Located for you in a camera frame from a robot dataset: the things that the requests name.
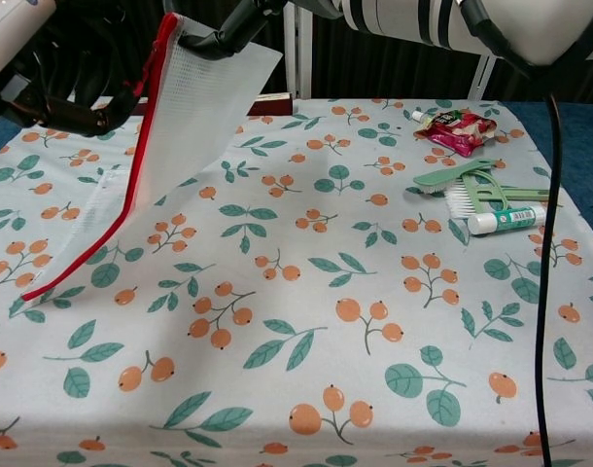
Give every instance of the tablecloth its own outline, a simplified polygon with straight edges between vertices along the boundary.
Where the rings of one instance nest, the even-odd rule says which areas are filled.
[[[504,185],[548,166],[498,102],[313,100],[227,152],[32,303],[140,118],[0,153],[0,466],[541,465],[534,343],[542,234],[469,236],[412,178],[467,160],[413,110],[498,122]],[[545,404],[559,467],[593,466],[593,233],[563,192]]]

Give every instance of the black cable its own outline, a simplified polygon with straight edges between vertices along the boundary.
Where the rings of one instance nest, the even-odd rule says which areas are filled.
[[[547,434],[547,420],[545,419],[544,391],[542,387],[542,354],[545,341],[545,316],[547,311],[547,292],[549,285],[550,252],[553,237],[553,226],[556,220],[558,194],[560,192],[560,178],[562,173],[562,124],[558,112],[558,104],[553,93],[545,97],[545,104],[549,112],[552,134],[551,182],[549,185],[549,201],[547,203],[547,218],[542,238],[541,252],[541,287],[539,289],[539,308],[537,315],[537,343],[535,347],[534,373],[537,395],[537,414],[539,416],[539,432],[541,433],[541,449],[543,467],[551,467],[551,452],[549,450],[549,436]]]

